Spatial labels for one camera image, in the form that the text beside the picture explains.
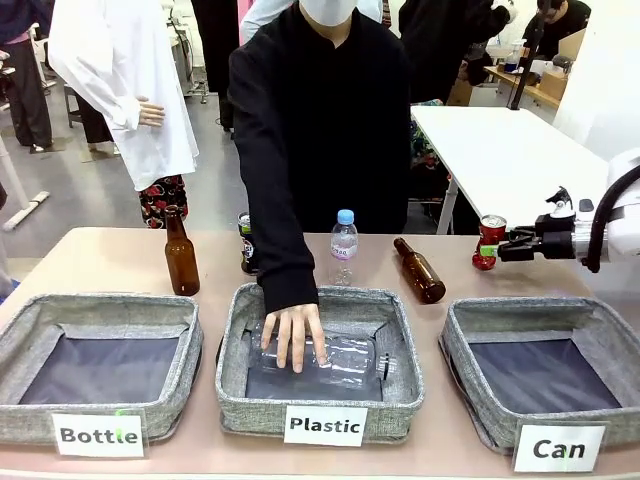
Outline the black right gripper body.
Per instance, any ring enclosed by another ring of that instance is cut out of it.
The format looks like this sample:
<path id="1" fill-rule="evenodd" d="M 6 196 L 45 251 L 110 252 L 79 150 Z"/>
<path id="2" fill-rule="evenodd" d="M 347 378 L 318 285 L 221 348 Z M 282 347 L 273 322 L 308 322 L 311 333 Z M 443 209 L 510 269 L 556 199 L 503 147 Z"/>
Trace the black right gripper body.
<path id="1" fill-rule="evenodd" d="M 575 216 L 555 218 L 550 214 L 540 215 L 535 221 L 538 239 L 536 251 L 546 259 L 575 259 L 572 235 Z"/>

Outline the person's right hand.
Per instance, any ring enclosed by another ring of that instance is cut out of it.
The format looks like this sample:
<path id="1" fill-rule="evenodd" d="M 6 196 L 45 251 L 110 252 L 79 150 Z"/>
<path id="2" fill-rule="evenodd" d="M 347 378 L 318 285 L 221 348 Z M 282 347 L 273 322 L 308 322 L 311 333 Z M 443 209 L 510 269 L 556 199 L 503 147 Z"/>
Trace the person's right hand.
<path id="1" fill-rule="evenodd" d="M 304 367 L 306 338 L 312 340 L 317 363 L 327 363 L 325 334 L 317 304 L 301 304 L 287 307 L 266 315 L 261 337 L 261 348 L 267 350 L 274 333 L 277 333 L 276 365 L 284 369 L 291 362 L 293 371 L 301 373 Z"/>

